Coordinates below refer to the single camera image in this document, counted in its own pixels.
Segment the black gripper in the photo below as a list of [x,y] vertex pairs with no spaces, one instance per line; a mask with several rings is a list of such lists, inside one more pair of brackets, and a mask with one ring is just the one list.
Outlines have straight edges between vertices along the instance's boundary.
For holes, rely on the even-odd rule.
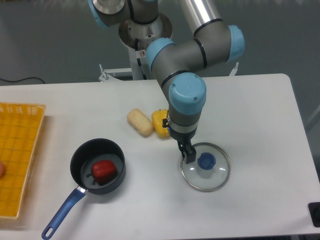
[[177,141],[178,149],[185,163],[193,163],[196,160],[196,149],[191,144],[191,139],[196,134],[198,123],[182,126],[167,117],[162,120],[162,127],[168,129],[169,135]]

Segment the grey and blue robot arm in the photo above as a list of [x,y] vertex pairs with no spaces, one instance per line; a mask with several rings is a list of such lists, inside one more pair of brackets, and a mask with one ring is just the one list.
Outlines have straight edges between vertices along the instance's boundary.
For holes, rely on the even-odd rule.
[[162,126],[177,141],[187,164],[196,160],[195,135],[207,88],[197,71],[230,62],[245,50],[245,38],[236,25],[224,23],[214,1],[181,0],[192,40],[176,44],[172,24],[159,12],[156,0],[91,0],[91,12],[102,26],[118,25],[121,41],[131,50],[139,76],[156,78],[169,108]]

